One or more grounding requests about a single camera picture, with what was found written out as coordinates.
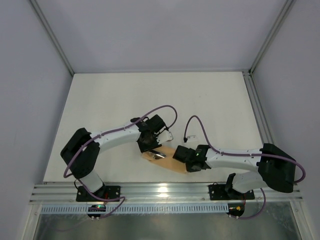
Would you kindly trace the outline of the aluminium rail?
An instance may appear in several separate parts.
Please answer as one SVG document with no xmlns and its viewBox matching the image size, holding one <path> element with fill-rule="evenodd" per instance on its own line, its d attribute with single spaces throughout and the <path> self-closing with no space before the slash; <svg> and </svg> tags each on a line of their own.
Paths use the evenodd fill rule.
<svg viewBox="0 0 320 240">
<path fill-rule="evenodd" d="M 112 182 L 107 186 L 120 186 L 120 196 L 126 204 L 210 203 L 208 182 Z M 72 182 L 36 184 L 31 192 L 30 204 L 71 204 L 76 201 L 77 190 Z"/>
<path fill-rule="evenodd" d="M 257 87 L 254 82 L 253 74 L 249 70 L 244 70 L 242 72 L 244 83 L 247 89 L 250 104 L 253 110 L 255 122 L 258 128 L 258 132 L 262 143 L 274 144 L 274 139 L 267 122 L 265 112 L 257 91 Z"/>
</svg>

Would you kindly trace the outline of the left black controller board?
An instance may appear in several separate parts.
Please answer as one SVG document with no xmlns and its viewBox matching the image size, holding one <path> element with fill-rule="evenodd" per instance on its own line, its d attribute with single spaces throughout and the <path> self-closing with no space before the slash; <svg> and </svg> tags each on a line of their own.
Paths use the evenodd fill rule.
<svg viewBox="0 0 320 240">
<path fill-rule="evenodd" d="M 94 204 L 88 207 L 87 216 L 91 220 L 99 220 L 106 213 L 106 206 L 102 204 Z"/>
</svg>

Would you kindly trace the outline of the orange cloth napkin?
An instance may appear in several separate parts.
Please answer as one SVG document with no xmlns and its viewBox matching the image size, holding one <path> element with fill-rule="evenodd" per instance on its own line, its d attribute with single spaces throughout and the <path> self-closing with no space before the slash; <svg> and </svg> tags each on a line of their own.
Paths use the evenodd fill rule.
<svg viewBox="0 0 320 240">
<path fill-rule="evenodd" d="M 173 158 L 174 153 L 176 151 L 174 148 L 168 147 L 168 146 L 161 146 L 153 150 L 165 154 L 166 157 L 161 159 L 150 159 L 146 156 L 146 152 L 142 153 L 141 157 L 149 161 L 150 163 L 157 165 L 159 167 L 162 167 L 164 169 L 167 169 L 176 173 L 180 173 L 180 174 L 187 173 L 186 165 Z"/>
</svg>

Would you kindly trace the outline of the frame post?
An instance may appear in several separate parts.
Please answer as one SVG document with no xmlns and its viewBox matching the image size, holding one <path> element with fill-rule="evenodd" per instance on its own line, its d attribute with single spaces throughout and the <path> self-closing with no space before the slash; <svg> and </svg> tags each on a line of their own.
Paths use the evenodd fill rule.
<svg viewBox="0 0 320 240">
<path fill-rule="evenodd" d="M 295 3 L 296 0 L 286 0 L 284 2 L 283 6 L 281 7 L 277 17 L 275 18 L 271 26 L 271 29 L 269 30 L 265 40 L 263 41 L 262 46 L 260 47 L 256 57 L 254 58 L 254 61 L 248 71 L 250 75 L 253 75 L 256 71 L 257 67 L 259 66 L 263 57 L 265 56 L 274 39 L 276 38 L 278 32 L 280 31 L 282 25 L 284 24 Z"/>
<path fill-rule="evenodd" d="M 53 47 L 55 48 L 58 56 L 60 57 L 62 63 L 68 70 L 69 74 L 73 77 L 75 75 L 75 71 L 70 64 L 61 44 L 59 43 L 58 38 L 56 37 L 53 29 L 50 26 L 50 23 L 48 22 L 43 10 L 41 9 L 39 3 L 37 0 L 28 0 L 28 3 L 32 7 L 36 17 L 40 21 L 40 24 L 42 25 L 47 37 L 49 38 L 50 42 L 52 43 Z"/>
</svg>

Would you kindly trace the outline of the right black controller board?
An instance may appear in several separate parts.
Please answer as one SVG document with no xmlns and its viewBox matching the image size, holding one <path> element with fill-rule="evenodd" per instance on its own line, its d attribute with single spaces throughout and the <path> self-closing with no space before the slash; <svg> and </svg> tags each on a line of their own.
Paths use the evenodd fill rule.
<svg viewBox="0 0 320 240">
<path fill-rule="evenodd" d="M 244 212 L 245 212 L 244 203 L 228 203 L 227 204 L 226 214 L 229 218 L 234 218 L 238 220 L 244 214 Z"/>
</svg>

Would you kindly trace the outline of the black controller board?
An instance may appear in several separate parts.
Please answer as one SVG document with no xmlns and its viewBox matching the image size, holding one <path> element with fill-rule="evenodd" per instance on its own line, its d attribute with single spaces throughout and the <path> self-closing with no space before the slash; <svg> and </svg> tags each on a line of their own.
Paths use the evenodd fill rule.
<svg viewBox="0 0 320 240">
<path fill-rule="evenodd" d="M 228 203 L 227 204 L 226 214 L 229 218 L 234 218 L 238 220 L 244 214 L 244 212 L 245 212 L 244 203 Z"/>
<path fill-rule="evenodd" d="M 99 220 L 106 213 L 106 206 L 102 204 L 94 204 L 88 207 L 87 216 L 91 220 Z"/>
</svg>

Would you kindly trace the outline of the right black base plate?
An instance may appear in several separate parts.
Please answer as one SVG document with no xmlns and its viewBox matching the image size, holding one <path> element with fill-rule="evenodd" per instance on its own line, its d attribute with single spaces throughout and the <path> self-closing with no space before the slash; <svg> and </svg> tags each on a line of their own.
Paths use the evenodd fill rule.
<svg viewBox="0 0 320 240">
<path fill-rule="evenodd" d="M 246 193 L 239 193 L 231 189 L 226 190 L 226 184 L 214 182 L 208 185 L 208 194 L 211 201 L 222 201 L 222 200 L 254 200 L 255 194 L 253 190 L 249 190 Z"/>
</svg>

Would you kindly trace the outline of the pink handled utensil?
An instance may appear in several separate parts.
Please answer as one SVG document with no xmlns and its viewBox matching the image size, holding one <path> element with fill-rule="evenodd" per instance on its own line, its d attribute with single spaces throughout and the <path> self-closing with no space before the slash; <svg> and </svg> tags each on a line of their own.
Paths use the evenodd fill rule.
<svg viewBox="0 0 320 240">
<path fill-rule="evenodd" d="M 164 153 L 161 153 L 161 152 L 156 151 L 156 150 L 150 150 L 150 151 L 148 151 L 148 152 L 154 153 L 154 154 L 159 154 L 159 155 L 162 156 L 162 159 L 167 157 Z"/>
</svg>

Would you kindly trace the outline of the front aluminium rail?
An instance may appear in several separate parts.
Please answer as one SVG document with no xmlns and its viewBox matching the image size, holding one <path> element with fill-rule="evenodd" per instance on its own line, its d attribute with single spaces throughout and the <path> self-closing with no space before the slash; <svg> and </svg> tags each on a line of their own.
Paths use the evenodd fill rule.
<svg viewBox="0 0 320 240">
<path fill-rule="evenodd" d="M 210 203 L 208 182 L 112 182 L 107 186 L 120 186 L 120 196 L 126 204 Z M 31 192 L 30 204 L 71 204 L 76 201 L 77 190 L 72 182 L 36 184 Z"/>
</svg>

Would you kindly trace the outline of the right frame post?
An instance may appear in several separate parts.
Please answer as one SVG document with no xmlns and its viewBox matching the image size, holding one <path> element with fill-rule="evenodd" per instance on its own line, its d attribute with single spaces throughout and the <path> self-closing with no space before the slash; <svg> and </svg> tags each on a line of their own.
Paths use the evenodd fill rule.
<svg viewBox="0 0 320 240">
<path fill-rule="evenodd" d="M 248 71 L 250 75 L 253 75 L 256 71 L 257 67 L 259 66 L 263 57 L 265 56 L 274 39 L 276 38 L 278 32 L 280 31 L 282 25 L 284 24 L 295 3 L 296 0 L 286 0 L 284 2 L 283 6 L 281 7 L 277 17 L 275 18 L 271 26 L 271 29 L 269 30 L 265 40 L 263 41 L 262 46 L 260 47 L 256 57 L 254 58 L 254 61 Z"/>
</svg>

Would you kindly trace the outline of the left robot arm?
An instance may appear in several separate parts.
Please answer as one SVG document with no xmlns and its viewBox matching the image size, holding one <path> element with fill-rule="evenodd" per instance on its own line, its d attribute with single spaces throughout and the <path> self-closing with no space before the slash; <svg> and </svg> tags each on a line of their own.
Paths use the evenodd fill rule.
<svg viewBox="0 0 320 240">
<path fill-rule="evenodd" d="M 170 128 L 159 115 L 142 119 L 135 117 L 124 126 L 105 132 L 89 132 L 84 127 L 78 129 L 61 150 L 60 156 L 90 197 L 106 199 L 107 187 L 95 171 L 99 154 L 134 142 L 138 144 L 140 152 L 145 153 L 171 140 L 173 135 Z"/>
</svg>

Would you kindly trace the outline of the left frame post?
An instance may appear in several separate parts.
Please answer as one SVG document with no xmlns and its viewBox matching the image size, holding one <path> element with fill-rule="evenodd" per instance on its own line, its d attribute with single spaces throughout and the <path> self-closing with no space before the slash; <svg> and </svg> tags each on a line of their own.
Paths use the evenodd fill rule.
<svg viewBox="0 0 320 240">
<path fill-rule="evenodd" d="M 59 43 L 58 38 L 56 37 L 53 29 L 50 26 L 50 23 L 48 22 L 43 10 L 41 9 L 39 3 L 37 0 L 28 0 L 28 3 L 32 7 L 36 17 L 40 21 L 40 24 L 42 25 L 47 37 L 49 38 L 50 42 L 52 43 L 53 47 L 55 48 L 58 56 L 60 57 L 62 63 L 68 70 L 69 74 L 73 77 L 75 75 L 75 71 L 70 64 L 61 44 Z"/>
</svg>

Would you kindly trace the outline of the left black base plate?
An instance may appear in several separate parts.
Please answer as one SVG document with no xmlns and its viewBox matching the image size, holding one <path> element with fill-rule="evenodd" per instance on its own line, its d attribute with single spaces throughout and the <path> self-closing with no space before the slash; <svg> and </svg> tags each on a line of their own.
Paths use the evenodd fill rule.
<svg viewBox="0 0 320 240">
<path fill-rule="evenodd" d="M 120 201 L 121 187 L 119 185 L 104 185 L 101 189 L 92 193 L 99 199 L 108 199 L 113 202 Z M 98 199 L 93 197 L 83 186 L 79 186 L 76 194 L 77 202 L 97 202 Z"/>
</svg>

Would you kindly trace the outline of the right side aluminium rail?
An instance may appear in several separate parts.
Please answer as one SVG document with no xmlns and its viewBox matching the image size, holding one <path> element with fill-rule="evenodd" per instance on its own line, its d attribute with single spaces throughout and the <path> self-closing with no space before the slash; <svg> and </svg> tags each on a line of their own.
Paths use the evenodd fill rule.
<svg viewBox="0 0 320 240">
<path fill-rule="evenodd" d="M 247 89 L 250 104 L 253 110 L 255 122 L 258 128 L 258 132 L 262 143 L 274 144 L 274 139 L 267 122 L 265 112 L 257 91 L 257 87 L 254 82 L 253 74 L 249 70 L 244 70 L 242 72 L 244 83 Z"/>
</svg>

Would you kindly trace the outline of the silver fork pink handle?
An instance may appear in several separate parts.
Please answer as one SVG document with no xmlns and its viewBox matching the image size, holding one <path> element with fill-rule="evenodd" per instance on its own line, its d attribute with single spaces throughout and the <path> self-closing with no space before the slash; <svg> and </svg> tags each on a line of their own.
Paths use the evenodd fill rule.
<svg viewBox="0 0 320 240">
<path fill-rule="evenodd" d="M 159 159 L 163 158 L 161 155 L 156 154 L 156 153 L 152 153 L 152 152 L 146 152 L 146 156 L 150 159 L 153 159 L 153 160 L 159 160 Z"/>
</svg>

